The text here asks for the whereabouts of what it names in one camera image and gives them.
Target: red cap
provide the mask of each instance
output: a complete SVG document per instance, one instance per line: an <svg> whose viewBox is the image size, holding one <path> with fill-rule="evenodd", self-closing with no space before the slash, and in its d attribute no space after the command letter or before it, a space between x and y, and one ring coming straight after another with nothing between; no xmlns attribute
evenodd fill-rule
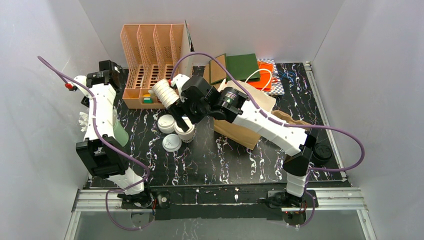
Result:
<svg viewBox="0 0 424 240"><path fill-rule="evenodd" d="M72 86L72 84L70 84L70 83L65 83L65 87L66 87L67 89L69 89L69 90L72 90L72 88L74 88L74 87Z"/></svg>

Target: white wall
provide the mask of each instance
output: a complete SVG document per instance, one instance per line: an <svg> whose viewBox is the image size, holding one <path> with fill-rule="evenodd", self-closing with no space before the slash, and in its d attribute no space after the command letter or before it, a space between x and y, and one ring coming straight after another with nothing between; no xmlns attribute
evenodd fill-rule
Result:
<svg viewBox="0 0 424 240"><path fill-rule="evenodd" d="M343 1L80 0L107 53L123 66L124 24L180 24L184 19L198 52L254 52L280 63L311 61Z"/></svg>
<svg viewBox="0 0 424 240"><path fill-rule="evenodd" d="M63 239L87 170L75 152L82 94L70 76L109 59L78 0L16 0L0 7L0 239Z"/></svg>
<svg viewBox="0 0 424 240"><path fill-rule="evenodd" d="M313 61L330 124L356 134L366 157L348 172L378 239L422 239L424 2L346 1ZM359 157L336 136L343 162Z"/></svg>

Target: wooden organizer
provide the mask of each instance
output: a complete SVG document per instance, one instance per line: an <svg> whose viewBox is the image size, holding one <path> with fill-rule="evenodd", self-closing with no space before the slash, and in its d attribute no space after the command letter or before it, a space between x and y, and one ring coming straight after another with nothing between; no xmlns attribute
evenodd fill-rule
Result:
<svg viewBox="0 0 424 240"><path fill-rule="evenodd" d="M190 52L189 33L184 24L126 24L120 38L128 63L128 80L122 99L129 109L163 109L157 97L143 103L143 95L162 79L170 79L181 55ZM186 73L190 61L183 61L176 70Z"/></svg>

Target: black marble table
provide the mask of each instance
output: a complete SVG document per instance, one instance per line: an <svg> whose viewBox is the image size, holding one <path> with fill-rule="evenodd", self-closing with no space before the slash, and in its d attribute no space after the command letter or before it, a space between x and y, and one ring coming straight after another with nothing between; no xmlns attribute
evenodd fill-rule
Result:
<svg viewBox="0 0 424 240"><path fill-rule="evenodd" d="M281 110L294 120L304 120L322 125L311 86L302 63L278 63L283 73L296 74L291 83L282 79L284 96L276 98L275 110ZM193 74L203 75L204 67L194 67ZM285 153L272 142L261 138L254 150L214 132L213 119L205 117L195 126L194 140L182 143L177 152L166 152L162 140L166 134L160 132L157 119L167 114L165 109L128 109L121 95L116 96L118 118L129 134L124 147L136 159L150 168L150 186L193 185L240 185L258 183L285 183L286 172L282 168ZM330 144L326 131L321 130L318 142ZM130 167L139 175L143 169L133 162ZM338 168L334 154L327 168ZM339 181L340 173L313 172L310 181ZM88 188L114 188L112 182L94 177Z"/></svg>

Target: glass panel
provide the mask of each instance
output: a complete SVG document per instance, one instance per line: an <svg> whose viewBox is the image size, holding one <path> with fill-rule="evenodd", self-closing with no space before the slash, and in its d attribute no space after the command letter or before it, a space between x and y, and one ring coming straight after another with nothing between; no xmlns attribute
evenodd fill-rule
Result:
<svg viewBox="0 0 424 240"><path fill-rule="evenodd" d="M141 226L149 219L148 213L112 212L112 215L126 227L132 227L132 221ZM299 230L284 226L283 221L275 223L263 218L196 218L154 221L144 230L126 231L116 227L106 212L82 212L75 239L364 240L365 237L356 210L318 210L313 220Z"/></svg>

